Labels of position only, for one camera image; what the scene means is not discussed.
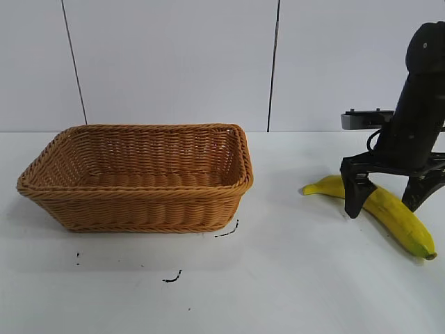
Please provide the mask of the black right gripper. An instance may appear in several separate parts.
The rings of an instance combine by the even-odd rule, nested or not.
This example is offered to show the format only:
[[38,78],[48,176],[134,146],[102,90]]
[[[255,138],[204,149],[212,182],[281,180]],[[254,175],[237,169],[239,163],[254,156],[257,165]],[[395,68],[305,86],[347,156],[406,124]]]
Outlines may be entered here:
[[[367,151],[345,157],[341,177],[345,211],[357,218],[377,189],[368,173],[411,175],[428,168],[430,153],[444,124],[444,74],[408,75],[395,111],[354,111],[341,115],[343,129],[375,129],[378,139]],[[410,176],[402,202],[415,212],[434,192],[444,187],[444,168]]]

